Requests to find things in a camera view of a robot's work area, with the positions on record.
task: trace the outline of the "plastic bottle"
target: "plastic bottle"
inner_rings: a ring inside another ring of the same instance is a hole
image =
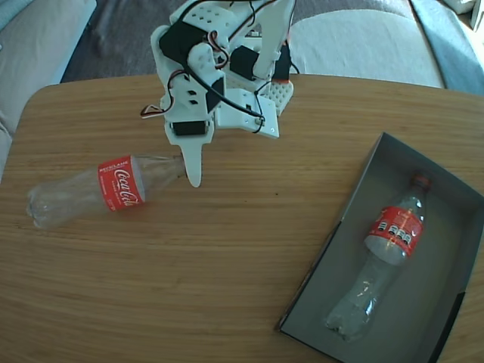
[[[127,156],[29,192],[27,214],[49,229],[81,216],[143,204],[185,174],[182,157]]]
[[[397,203],[383,208],[365,238],[368,259],[356,282],[325,318],[327,328],[352,342],[368,329],[397,271],[411,256],[424,230],[425,197],[431,181],[422,173]]]

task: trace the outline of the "red label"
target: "red label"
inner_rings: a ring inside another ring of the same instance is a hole
[[[143,204],[136,186],[131,157],[121,157],[98,167],[98,180],[107,207],[114,211]]]
[[[391,240],[411,256],[423,231],[424,224],[415,214],[397,206],[388,206],[381,211],[369,235]]]

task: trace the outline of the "gray box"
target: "gray box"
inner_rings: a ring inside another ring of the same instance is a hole
[[[413,173],[433,180],[426,231],[387,291],[367,335],[346,343],[323,318],[352,286],[363,243],[381,209]],[[383,134],[320,255],[279,322],[282,333],[345,363],[435,362],[464,298],[484,226],[484,197],[394,137]]]

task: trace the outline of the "red bottle cap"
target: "red bottle cap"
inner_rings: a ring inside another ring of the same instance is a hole
[[[432,180],[423,172],[416,172],[411,178],[411,183],[421,187],[425,191],[429,191],[432,187]]]

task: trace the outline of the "wood grain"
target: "wood grain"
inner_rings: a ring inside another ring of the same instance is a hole
[[[27,105],[0,187],[0,361],[323,362],[273,331],[369,150],[390,132],[484,193],[484,99],[363,79],[296,76],[281,139],[221,131],[200,189],[55,231],[27,191],[125,154],[177,154],[155,76],[45,88]],[[484,359],[480,253],[441,361]]]

